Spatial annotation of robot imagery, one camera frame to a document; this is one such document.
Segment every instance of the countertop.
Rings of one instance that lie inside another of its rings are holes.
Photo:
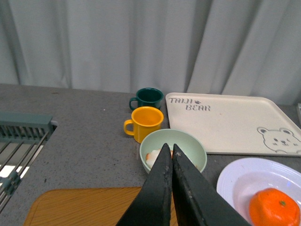
[[[53,116],[58,123],[20,186],[0,214],[1,225],[22,225],[32,203],[60,188],[142,186],[147,177],[139,144],[126,135],[128,101],[134,94],[0,84],[0,111]],[[280,105],[299,127],[296,107]],[[169,128],[166,103],[161,108]],[[216,187],[222,169],[246,155],[209,154],[204,177]],[[267,157],[301,172],[300,157]]]

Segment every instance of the white plate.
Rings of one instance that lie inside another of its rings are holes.
[[[221,172],[216,190],[250,223],[250,198],[268,187],[286,193],[301,209],[301,173],[266,159],[243,158],[230,163]]]

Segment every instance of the cutting board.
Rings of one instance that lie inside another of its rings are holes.
[[[140,189],[122,187],[51,190],[32,204],[24,226],[114,226]],[[178,225],[173,200],[170,225]]]

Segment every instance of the white curtain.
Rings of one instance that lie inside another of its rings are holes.
[[[300,0],[2,0],[0,83],[301,102]]]

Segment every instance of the light green bowl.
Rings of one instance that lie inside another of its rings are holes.
[[[204,170],[207,154],[196,138],[180,130],[160,129],[150,133],[140,145],[140,158],[147,173],[150,172],[150,168],[146,164],[146,154],[161,149],[164,143],[168,143],[170,150],[177,144],[200,172]]]

